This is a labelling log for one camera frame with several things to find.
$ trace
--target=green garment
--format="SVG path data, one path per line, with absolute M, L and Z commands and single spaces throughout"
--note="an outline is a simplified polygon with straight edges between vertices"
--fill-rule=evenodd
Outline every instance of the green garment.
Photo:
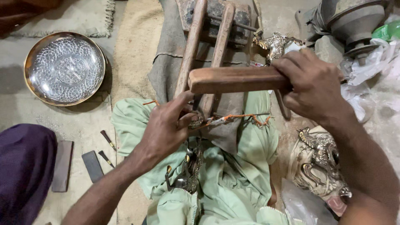
M 151 100 L 126 98 L 116 103 L 111 122 L 119 136 L 118 153 L 127 156 L 140 142 L 151 109 Z M 270 97 L 267 91 L 249 92 L 245 96 L 244 114 L 268 113 Z M 268 115 L 257 116 L 264 121 Z M 273 119 L 269 127 L 258 128 L 243 119 L 238 128 L 238 153 L 231 155 L 202 141 L 204 162 L 198 176 L 198 191 L 190 194 L 183 189 L 167 191 L 166 167 L 170 165 L 170 182 L 181 172 L 186 145 L 162 160 L 150 172 L 138 178 L 144 194 L 152 199 L 148 209 L 149 225 L 188 224 L 271 224 L 300 225 L 276 209 L 267 207 L 271 197 L 268 165 L 276 157 L 278 131 Z

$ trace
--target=silver horse figurine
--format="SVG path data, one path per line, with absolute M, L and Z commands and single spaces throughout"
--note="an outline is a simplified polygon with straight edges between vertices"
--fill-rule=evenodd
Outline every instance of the silver horse figurine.
M 289 41 L 293 41 L 295 43 L 298 43 L 299 45 L 303 45 L 302 41 L 300 41 L 299 39 L 286 37 L 279 32 L 274 32 L 272 34 L 272 37 L 266 39 L 262 37 L 262 33 L 262 30 L 260 30 L 254 34 L 253 43 L 260 46 L 262 49 L 269 50 L 266 58 L 266 66 L 269 66 L 273 60 L 278 59 L 283 55 L 285 45 Z

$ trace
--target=whetstone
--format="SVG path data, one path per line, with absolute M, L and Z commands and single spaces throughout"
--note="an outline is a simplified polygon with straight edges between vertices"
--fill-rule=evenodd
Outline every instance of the whetstone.
M 73 141 L 59 141 L 57 146 L 56 163 L 51 190 L 52 192 L 66 192 L 70 175 Z
M 82 155 L 83 162 L 85 163 L 86 169 L 88 170 L 92 183 L 96 183 L 103 176 L 103 170 L 101 169 L 99 160 L 97 159 L 96 152 L 90 151 Z

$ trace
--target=maroon cloth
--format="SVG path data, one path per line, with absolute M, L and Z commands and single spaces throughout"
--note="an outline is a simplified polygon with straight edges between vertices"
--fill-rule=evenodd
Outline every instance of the maroon cloth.
M 32 224 L 53 180 L 57 140 L 50 129 L 18 124 L 0 133 L 0 224 Z

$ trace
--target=engraved silver plate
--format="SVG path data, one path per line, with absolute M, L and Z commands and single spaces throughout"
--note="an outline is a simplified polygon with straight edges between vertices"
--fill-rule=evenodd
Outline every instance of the engraved silver plate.
M 42 101 L 58 106 L 83 102 L 100 87 L 106 60 L 98 45 L 72 32 L 40 40 L 25 62 L 28 87 Z

